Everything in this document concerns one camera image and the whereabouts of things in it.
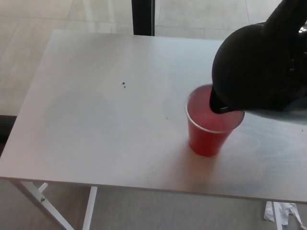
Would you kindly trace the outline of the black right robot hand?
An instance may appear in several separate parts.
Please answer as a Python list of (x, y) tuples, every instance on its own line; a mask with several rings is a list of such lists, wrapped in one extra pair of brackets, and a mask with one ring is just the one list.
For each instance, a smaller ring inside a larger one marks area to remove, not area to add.
[(307, 33), (298, 33), (291, 46), (292, 67), (302, 74), (307, 73)]

